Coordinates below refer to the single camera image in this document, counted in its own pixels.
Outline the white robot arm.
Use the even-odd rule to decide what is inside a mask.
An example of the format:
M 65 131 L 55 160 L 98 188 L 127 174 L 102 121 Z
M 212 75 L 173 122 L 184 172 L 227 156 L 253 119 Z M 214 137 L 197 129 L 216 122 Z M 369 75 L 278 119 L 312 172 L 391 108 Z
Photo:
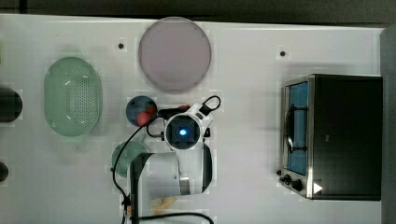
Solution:
M 205 143 L 213 109 L 196 103 L 185 111 L 162 109 L 165 120 L 163 141 L 169 147 L 163 153 L 141 153 L 129 166 L 130 206 L 128 224 L 155 219 L 150 202 L 160 198 L 201 194 L 212 181 L 213 161 Z

